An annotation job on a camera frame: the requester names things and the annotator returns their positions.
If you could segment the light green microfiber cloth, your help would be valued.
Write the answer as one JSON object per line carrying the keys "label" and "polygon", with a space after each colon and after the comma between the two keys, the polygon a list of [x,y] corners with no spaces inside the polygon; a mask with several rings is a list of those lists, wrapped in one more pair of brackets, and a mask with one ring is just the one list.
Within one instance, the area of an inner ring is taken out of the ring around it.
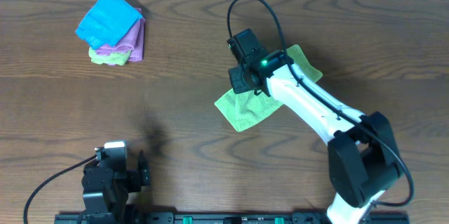
{"label": "light green microfiber cloth", "polygon": [[[313,82],[317,82],[323,76],[321,71],[310,64],[299,45],[291,46],[287,52]],[[230,89],[215,101],[214,105],[237,132],[242,132],[271,116],[283,106],[283,103],[264,93],[259,95],[252,92],[235,94]]]}

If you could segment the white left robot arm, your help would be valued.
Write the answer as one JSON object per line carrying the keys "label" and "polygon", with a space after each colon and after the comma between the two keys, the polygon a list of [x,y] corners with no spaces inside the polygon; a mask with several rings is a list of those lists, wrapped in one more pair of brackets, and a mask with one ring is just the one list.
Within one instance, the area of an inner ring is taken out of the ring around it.
{"label": "white left robot arm", "polygon": [[145,215],[128,204],[130,193],[140,192],[150,184],[149,165],[144,152],[138,156],[136,170],[126,168],[123,147],[95,151],[95,160],[83,168],[83,202],[86,209],[76,218],[77,223],[145,223]]}

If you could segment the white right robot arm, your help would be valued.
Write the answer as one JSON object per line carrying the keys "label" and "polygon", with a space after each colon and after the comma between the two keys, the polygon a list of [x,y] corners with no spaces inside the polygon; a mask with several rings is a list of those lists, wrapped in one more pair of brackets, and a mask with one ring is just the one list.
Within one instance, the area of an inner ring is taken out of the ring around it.
{"label": "white right robot arm", "polygon": [[404,174],[389,120],[351,108],[315,84],[283,51],[263,48],[232,52],[229,70],[236,93],[259,91],[289,107],[326,144],[329,176],[336,191],[326,217],[330,223],[395,223],[375,216],[380,197]]}

